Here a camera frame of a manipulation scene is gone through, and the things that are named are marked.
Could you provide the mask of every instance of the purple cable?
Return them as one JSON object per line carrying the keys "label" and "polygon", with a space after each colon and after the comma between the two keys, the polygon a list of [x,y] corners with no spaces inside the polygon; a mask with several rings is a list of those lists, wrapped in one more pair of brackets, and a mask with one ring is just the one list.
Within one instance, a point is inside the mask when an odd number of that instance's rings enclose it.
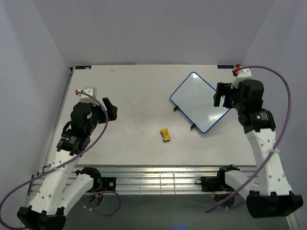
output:
{"label": "purple cable", "polygon": [[121,207],[121,198],[120,198],[120,195],[118,193],[113,192],[113,191],[102,191],[102,192],[91,194],[91,195],[84,195],[84,196],[81,197],[81,199],[85,199],[85,198],[88,198],[88,197],[91,197],[91,196],[100,195],[100,194],[104,194],[104,193],[112,193],[112,194],[115,194],[118,197],[118,206],[117,206],[117,208],[113,212],[111,212],[109,214],[104,214],[104,213],[102,213],[102,212],[100,212],[100,211],[98,211],[96,209],[90,208],[88,206],[85,206],[85,207],[87,207],[89,210],[93,211],[94,213],[97,213],[100,216],[110,217],[110,216],[114,215],[115,213],[117,213],[117,211]]}
{"label": "purple cable", "polygon": [[[283,128],[282,131],[280,133],[280,136],[278,137],[278,139],[276,140],[275,144],[273,145],[273,150],[277,148],[278,144],[280,143],[280,141],[283,138],[283,135],[286,131],[288,122],[289,122],[289,118],[290,118],[290,111],[291,111],[291,93],[290,93],[290,88],[289,85],[286,81],[286,79],[278,72],[276,72],[275,70],[269,68],[269,67],[265,67],[265,66],[245,66],[241,69],[252,69],[252,68],[258,68],[258,69],[266,69],[272,73],[275,73],[278,77],[280,77],[280,79],[283,81],[286,89],[287,89],[287,94],[288,94],[288,110],[287,110],[287,116],[286,119],[284,121],[283,124]],[[269,159],[271,158],[271,156],[274,154],[273,151],[270,151],[267,158],[263,161],[263,163],[259,166],[259,168],[254,172],[254,174],[247,180],[245,181],[245,183],[243,183],[237,190],[235,190],[231,195],[229,195],[227,198],[220,200],[219,202],[216,202],[214,205],[212,205],[210,208],[208,208],[208,210],[206,211],[206,213],[212,212],[213,210],[215,210],[217,207],[219,207],[220,205],[222,205],[223,203],[225,203],[226,201],[228,201],[229,199],[231,199],[232,197],[236,196],[248,183],[250,183],[256,176],[257,174],[263,169],[263,167],[265,166],[265,164],[269,161]]]}
{"label": "purple cable", "polygon": [[[96,98],[94,98],[93,96],[91,96],[91,95],[89,95],[89,94],[87,94],[87,93],[84,93],[84,92],[79,92],[79,91],[77,91],[76,93],[78,93],[78,94],[83,94],[83,95],[85,95],[85,96],[88,96],[88,97],[92,98],[95,102],[97,102],[98,105],[101,107],[101,109],[102,109],[102,110],[104,111],[104,113],[105,113],[105,116],[106,116],[106,123],[105,123],[105,127],[103,128],[103,130],[101,131],[101,133],[99,134],[99,136],[97,137],[97,139],[96,139],[87,149],[85,149],[83,152],[79,153],[77,156],[75,156],[74,158],[70,159],[69,161],[66,161],[66,162],[64,162],[63,164],[60,164],[58,167],[56,167],[56,168],[58,168],[58,169],[61,168],[61,167],[63,167],[64,165],[69,164],[70,162],[74,161],[74,160],[77,159],[78,157],[81,157],[81,156],[82,156],[83,154],[85,154],[89,149],[91,149],[91,148],[99,141],[99,139],[102,137],[102,135],[105,133],[106,127],[107,127],[107,124],[108,124],[108,121],[109,121],[109,117],[108,117],[108,115],[107,115],[106,109],[104,108],[104,106],[103,106]],[[12,195],[14,192],[16,192],[18,189],[24,187],[25,185],[27,185],[27,184],[29,184],[29,183],[32,183],[33,181],[35,181],[35,180],[37,180],[37,179],[39,179],[39,178],[42,178],[42,177],[48,175],[48,174],[50,174],[50,173],[52,173],[52,172],[54,172],[54,171],[55,171],[55,169],[51,169],[51,170],[49,170],[49,171],[47,171],[47,172],[44,172],[43,174],[41,174],[41,175],[39,175],[39,176],[37,176],[37,177],[34,177],[34,178],[32,178],[31,180],[28,180],[28,181],[24,182],[23,184],[17,186],[16,188],[14,188],[13,190],[11,190],[11,191],[2,199],[2,201],[1,201],[1,203],[0,203],[0,224],[3,225],[4,227],[6,227],[7,229],[11,229],[11,230],[24,230],[24,229],[27,229],[26,227],[24,227],[24,228],[15,228],[15,227],[12,227],[12,226],[6,224],[6,223],[3,221],[2,217],[1,217],[1,209],[2,209],[2,207],[3,207],[3,204],[4,204],[4,202],[7,200],[7,198],[8,198],[10,195]]]}

